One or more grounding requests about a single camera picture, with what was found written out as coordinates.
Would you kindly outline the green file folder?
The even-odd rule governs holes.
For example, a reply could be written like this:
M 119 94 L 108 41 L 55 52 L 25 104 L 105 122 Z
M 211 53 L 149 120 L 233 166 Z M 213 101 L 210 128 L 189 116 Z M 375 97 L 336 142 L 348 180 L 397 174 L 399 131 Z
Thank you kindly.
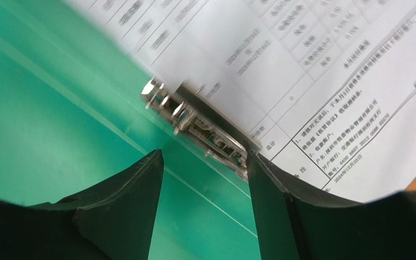
M 0 200 L 56 203 L 159 149 L 148 259 L 262 259 L 248 180 L 146 109 L 156 77 L 68 2 L 0 1 Z

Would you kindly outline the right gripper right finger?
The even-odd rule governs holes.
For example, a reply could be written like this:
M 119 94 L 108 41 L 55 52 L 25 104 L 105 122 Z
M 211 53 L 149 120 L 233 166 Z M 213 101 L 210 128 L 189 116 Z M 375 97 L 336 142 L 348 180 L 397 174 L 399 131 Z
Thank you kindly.
M 262 259 L 416 259 L 416 191 L 358 203 L 253 151 L 247 174 Z

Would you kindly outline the printed paper sheet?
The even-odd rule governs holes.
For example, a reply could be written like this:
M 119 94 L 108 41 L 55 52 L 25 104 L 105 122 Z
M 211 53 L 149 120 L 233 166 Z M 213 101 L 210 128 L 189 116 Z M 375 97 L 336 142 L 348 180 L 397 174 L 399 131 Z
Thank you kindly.
M 416 1 L 69 1 L 288 173 L 369 202 L 416 178 Z

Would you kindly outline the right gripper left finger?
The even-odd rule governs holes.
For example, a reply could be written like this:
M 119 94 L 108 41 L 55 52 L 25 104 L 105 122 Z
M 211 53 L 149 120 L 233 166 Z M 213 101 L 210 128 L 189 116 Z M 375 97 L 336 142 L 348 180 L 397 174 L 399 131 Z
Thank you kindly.
M 156 149 L 56 203 L 0 200 L 0 259 L 148 259 L 163 174 Z

